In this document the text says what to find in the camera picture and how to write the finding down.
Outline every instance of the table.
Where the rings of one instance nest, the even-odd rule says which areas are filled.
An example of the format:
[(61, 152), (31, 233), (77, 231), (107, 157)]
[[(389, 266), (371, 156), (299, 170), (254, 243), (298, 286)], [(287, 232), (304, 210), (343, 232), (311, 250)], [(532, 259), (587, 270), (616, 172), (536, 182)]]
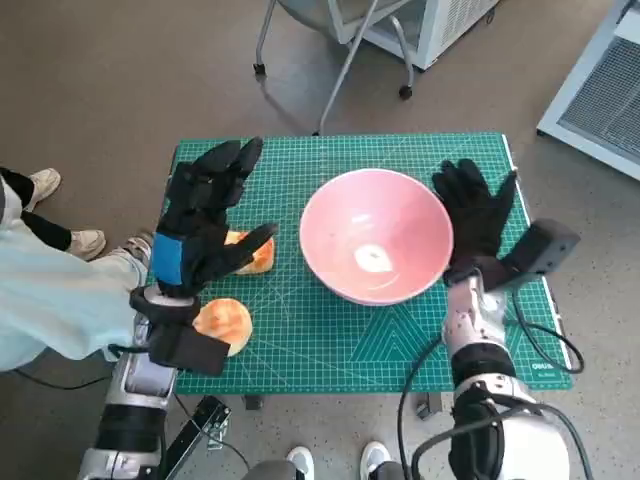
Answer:
[[(185, 140), (177, 147), (173, 168), (193, 161), (219, 140)], [(380, 167), (397, 170), (427, 185), (440, 163), (474, 159), (492, 188), (513, 168), (506, 138), (500, 133), (361, 135), (266, 138), (262, 159), (246, 183), (239, 205), (229, 212), (234, 229), (279, 222), (274, 269), (258, 276), (229, 276), (209, 284), (203, 302), (233, 297), (251, 311), (253, 335), (230, 358), (221, 377), (183, 373), (181, 394), (383, 393), (400, 392), (412, 362), (430, 339), (440, 335), (446, 313), (442, 283), (405, 303), (364, 307), (325, 288), (302, 257), (298, 227), (313, 192), (349, 170)], [(526, 230), (521, 193), (504, 233), (506, 253)], [(529, 321), (559, 329), (544, 280), (521, 292)], [(566, 351), (550, 336), (540, 343), (558, 361)], [(522, 333), (508, 329), (508, 345), (518, 376), (533, 389), (568, 389), (568, 375), (537, 356)], [(440, 346), (418, 373), (414, 391), (452, 390), (446, 351)]]

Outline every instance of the blue strap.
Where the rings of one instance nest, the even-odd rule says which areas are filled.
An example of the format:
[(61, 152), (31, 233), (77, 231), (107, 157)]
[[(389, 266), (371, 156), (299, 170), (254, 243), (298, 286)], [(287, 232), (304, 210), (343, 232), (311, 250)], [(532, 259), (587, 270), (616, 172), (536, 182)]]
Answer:
[(168, 284), (182, 285), (182, 240), (156, 232), (151, 252), (151, 271), (156, 279)]

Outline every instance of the bread roll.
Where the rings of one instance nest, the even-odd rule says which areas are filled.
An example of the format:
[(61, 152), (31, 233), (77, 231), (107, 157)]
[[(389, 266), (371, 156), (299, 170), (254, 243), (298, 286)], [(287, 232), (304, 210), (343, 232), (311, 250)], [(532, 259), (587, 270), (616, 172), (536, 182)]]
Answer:
[[(228, 245), (230, 243), (238, 243), (246, 236), (247, 232), (229, 231), (224, 243), (225, 245)], [(271, 237), (267, 243), (253, 252), (253, 262), (251, 262), (249, 265), (245, 265), (235, 273), (237, 273), (238, 275), (247, 275), (268, 272), (273, 267), (274, 257), (275, 242), (273, 240), (273, 237)]]
[(217, 298), (207, 303), (193, 320), (193, 328), (230, 344), (229, 357), (244, 348), (253, 332), (249, 310), (233, 298)]

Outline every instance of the black glove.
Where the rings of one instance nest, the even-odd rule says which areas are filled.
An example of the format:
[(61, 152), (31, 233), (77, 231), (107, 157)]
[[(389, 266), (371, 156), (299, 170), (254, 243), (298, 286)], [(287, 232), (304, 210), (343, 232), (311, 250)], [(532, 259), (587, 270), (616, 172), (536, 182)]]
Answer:
[(224, 244), (226, 209), (240, 200), (261, 153), (260, 138), (242, 149), (239, 141), (229, 141), (176, 167), (167, 192), (171, 203), (158, 224), (151, 260), (163, 294), (197, 295), (205, 282), (251, 263), (253, 253), (276, 232), (277, 225), (268, 223), (237, 244)]
[(513, 206), (516, 172), (510, 172), (493, 196), (473, 161), (463, 159), (456, 167), (442, 163), (433, 185), (453, 224), (454, 246), (450, 265), (472, 257), (498, 255), (502, 231)]

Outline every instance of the robotic hand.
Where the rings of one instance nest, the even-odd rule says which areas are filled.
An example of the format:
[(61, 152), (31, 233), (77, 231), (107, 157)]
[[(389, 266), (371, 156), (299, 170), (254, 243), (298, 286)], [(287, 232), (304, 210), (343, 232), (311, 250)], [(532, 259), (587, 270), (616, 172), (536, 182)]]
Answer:
[[(555, 269), (579, 237), (552, 220), (534, 222), (512, 251), (497, 259), (516, 191), (511, 172), (491, 195), (471, 160), (444, 162), (433, 183), (453, 223), (454, 251), (445, 274), (448, 316), (442, 337), (455, 385), (455, 427), (521, 410), (452, 437), (449, 464), (458, 480), (568, 479), (569, 455), (556, 427), (517, 378), (505, 341), (505, 292)], [(418, 478), (419, 457), (413, 456)]]
[(177, 369), (219, 375), (229, 345), (192, 328), (205, 283), (250, 263), (271, 238), (265, 224), (235, 245), (225, 245), (226, 209), (238, 203), (244, 181), (262, 152), (254, 138), (240, 148), (225, 142), (195, 162), (176, 167), (151, 255), (157, 285), (131, 293), (139, 312), (133, 347), (123, 347), (93, 448), (83, 458), (79, 479), (162, 477), (164, 420)]

